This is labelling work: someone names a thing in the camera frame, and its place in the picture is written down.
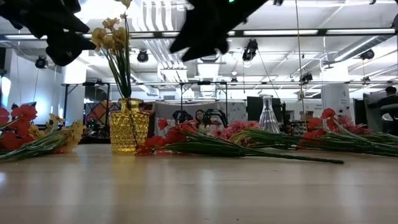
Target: black object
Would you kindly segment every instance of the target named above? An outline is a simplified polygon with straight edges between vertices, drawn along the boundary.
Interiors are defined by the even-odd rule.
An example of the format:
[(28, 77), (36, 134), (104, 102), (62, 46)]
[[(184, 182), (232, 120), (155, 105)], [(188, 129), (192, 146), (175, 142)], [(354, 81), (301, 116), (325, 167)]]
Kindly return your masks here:
[(250, 39), (248, 46), (244, 49), (242, 60), (244, 62), (250, 62), (256, 56), (256, 51), (259, 49), (256, 39)]
[(96, 48), (95, 44), (77, 34), (86, 34), (90, 30), (73, 15), (81, 10), (77, 0), (2, 0), (0, 4), (0, 16), (14, 28), (26, 27), (38, 39), (47, 36), (46, 53), (56, 65), (66, 66), (82, 50)]
[(149, 59), (147, 50), (140, 50), (137, 56), (137, 60), (141, 63), (147, 62)]
[(49, 62), (45, 59), (45, 56), (39, 56), (35, 63), (36, 68), (45, 69), (49, 67)]
[(194, 9), (187, 10), (185, 23), (170, 47), (171, 53), (189, 47), (183, 62), (215, 55), (218, 49), (228, 52), (228, 32), (260, 8), (268, 0), (188, 0)]
[(190, 115), (187, 111), (185, 110), (178, 110), (173, 113), (173, 119), (178, 123), (184, 123), (186, 121), (191, 121), (193, 120), (192, 115)]
[(365, 60), (365, 59), (371, 60), (372, 58), (374, 58), (374, 51), (372, 49), (369, 49), (369, 50), (361, 53), (359, 55), (359, 57), (362, 60)]
[(212, 116), (218, 116), (223, 123), (224, 128), (227, 128), (227, 120), (226, 120), (226, 115), (222, 110), (218, 109), (208, 109), (204, 114), (203, 114), (203, 124), (205, 125), (211, 125), (211, 117)]

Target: fluorescent light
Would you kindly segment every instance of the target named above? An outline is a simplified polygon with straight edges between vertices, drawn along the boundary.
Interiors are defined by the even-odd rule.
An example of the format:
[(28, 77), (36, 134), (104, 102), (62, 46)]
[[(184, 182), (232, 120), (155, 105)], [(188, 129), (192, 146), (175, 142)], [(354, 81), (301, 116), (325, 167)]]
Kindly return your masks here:
[(249, 30), (243, 35), (311, 35), (317, 34), (318, 30)]
[(130, 36), (137, 38), (154, 37), (154, 33), (133, 33)]
[(176, 37), (179, 35), (179, 32), (163, 32), (164, 37)]
[[(9, 40), (38, 40), (38, 38), (30, 34), (5, 35), (4, 37)], [(47, 40), (47, 36), (44, 35), (40, 40)]]
[(365, 44), (369, 43), (370, 41), (374, 40), (376, 37), (372, 37), (369, 40), (363, 42), (362, 44), (357, 45), (356, 47), (353, 47), (351, 50), (347, 51), (345, 54), (340, 55), (339, 57), (335, 58), (336, 61), (340, 61), (341, 59), (345, 58), (347, 55), (351, 54), (352, 52), (354, 52), (355, 50), (357, 50), (358, 48), (364, 46)]
[(330, 29), (326, 34), (395, 34), (394, 29)]

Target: yellow daffodil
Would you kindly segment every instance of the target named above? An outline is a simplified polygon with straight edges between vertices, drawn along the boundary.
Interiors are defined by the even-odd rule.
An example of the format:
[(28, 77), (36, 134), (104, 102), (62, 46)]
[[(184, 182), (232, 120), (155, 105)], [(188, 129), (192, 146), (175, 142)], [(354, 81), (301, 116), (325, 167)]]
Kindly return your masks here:
[(126, 9), (128, 9), (131, 5), (131, 0), (115, 0), (118, 2), (122, 2), (122, 4), (126, 7)]
[(124, 27), (119, 27), (116, 31), (114, 31), (114, 38), (123, 44), (123, 47), (126, 47), (126, 44), (129, 42), (126, 40), (126, 29)]
[(52, 120), (54, 123), (58, 125), (58, 123), (64, 123), (65, 119), (55, 115), (55, 114), (50, 114), (50, 120)]
[(29, 128), (29, 136), (33, 139), (38, 139), (45, 136), (45, 132), (40, 131), (39, 127), (37, 127), (36, 125), (31, 125)]
[(105, 29), (114, 30), (114, 26), (119, 23), (120, 20), (118, 18), (114, 19), (107, 18), (102, 22), (102, 25), (104, 26)]
[(77, 144), (80, 142), (82, 139), (82, 135), (84, 130), (86, 129), (86, 126), (83, 125), (81, 120), (78, 120), (77, 122), (73, 122), (73, 124), (69, 127), (62, 127), (63, 130), (69, 130), (67, 132), (67, 142), (65, 145), (61, 148), (63, 153), (66, 152), (71, 152), (74, 148), (77, 147)]
[(120, 19), (126, 19), (126, 18), (127, 18), (127, 14), (126, 13), (120, 14)]
[(95, 28), (91, 34), (91, 41), (95, 44), (95, 51), (99, 52), (101, 50), (103, 39), (106, 36), (106, 30), (103, 28)]

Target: person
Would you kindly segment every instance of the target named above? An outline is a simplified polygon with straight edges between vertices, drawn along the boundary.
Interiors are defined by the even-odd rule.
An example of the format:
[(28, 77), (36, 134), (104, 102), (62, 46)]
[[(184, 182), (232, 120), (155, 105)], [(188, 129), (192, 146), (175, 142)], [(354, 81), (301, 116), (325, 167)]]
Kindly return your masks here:
[(197, 121), (197, 129), (205, 129), (206, 125), (203, 122), (203, 115), (205, 114), (205, 112), (203, 110), (197, 110), (197, 112), (195, 113), (195, 119)]
[(386, 88), (386, 93), (387, 97), (384, 97), (383, 99), (379, 100), (377, 103), (371, 103), (369, 104), (369, 108), (381, 108), (382, 106), (387, 106), (391, 104), (396, 104), (398, 103), (398, 96), (397, 94), (397, 88), (393, 86), (389, 86)]

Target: hanging cable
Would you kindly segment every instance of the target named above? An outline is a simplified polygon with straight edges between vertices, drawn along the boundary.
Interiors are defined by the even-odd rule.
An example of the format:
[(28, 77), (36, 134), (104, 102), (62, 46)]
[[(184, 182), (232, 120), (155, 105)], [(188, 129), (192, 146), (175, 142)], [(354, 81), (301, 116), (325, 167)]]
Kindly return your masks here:
[[(301, 56), (301, 45), (300, 45), (300, 26), (299, 26), (299, 7), (297, 6), (297, 0), (295, 0), (296, 5), (296, 21), (297, 21), (297, 42), (298, 42), (298, 54)], [(303, 117), (304, 117), (304, 131), (307, 130), (307, 117), (305, 115), (305, 107), (304, 107), (304, 94), (303, 94), (303, 70), (301, 66), (301, 57), (298, 58), (298, 62), (300, 65), (300, 99), (303, 107)]]
[(37, 69), (37, 74), (36, 74), (36, 84), (35, 84), (35, 93), (33, 95), (33, 102), (36, 99), (36, 90), (37, 90), (37, 80), (39, 79), (39, 69)]
[(275, 87), (274, 87), (274, 84), (272, 83), (271, 77), (270, 77), (269, 74), (268, 74), (266, 65), (265, 65), (264, 61), (262, 60), (262, 56), (261, 56), (261, 54), (260, 54), (260, 51), (258, 50), (258, 52), (259, 52), (259, 56), (260, 56), (260, 59), (261, 59), (262, 66), (264, 67), (264, 70), (266, 71), (266, 74), (267, 74), (267, 76), (268, 76), (269, 82), (271, 83), (272, 89), (275, 91), (276, 97), (279, 98), (278, 92), (276, 91), (276, 89), (275, 89)]

